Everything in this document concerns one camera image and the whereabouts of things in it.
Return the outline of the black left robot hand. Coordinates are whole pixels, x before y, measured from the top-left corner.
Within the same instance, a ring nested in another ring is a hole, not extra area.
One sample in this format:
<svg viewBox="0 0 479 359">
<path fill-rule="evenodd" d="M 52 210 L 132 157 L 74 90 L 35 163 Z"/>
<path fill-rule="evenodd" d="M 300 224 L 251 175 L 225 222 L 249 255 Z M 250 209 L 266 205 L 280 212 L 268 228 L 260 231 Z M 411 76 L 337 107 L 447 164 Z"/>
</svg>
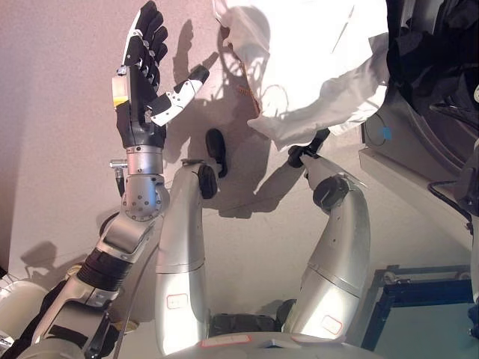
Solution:
<svg viewBox="0 0 479 359">
<path fill-rule="evenodd" d="M 168 52 L 168 31 L 154 1 L 147 1 L 129 28 L 121 66 L 112 79 L 116 127 L 125 149 L 139 146 L 163 148 L 166 124 L 195 98 L 209 70 L 196 66 L 171 91 L 159 95 L 159 63 Z"/>
</svg>

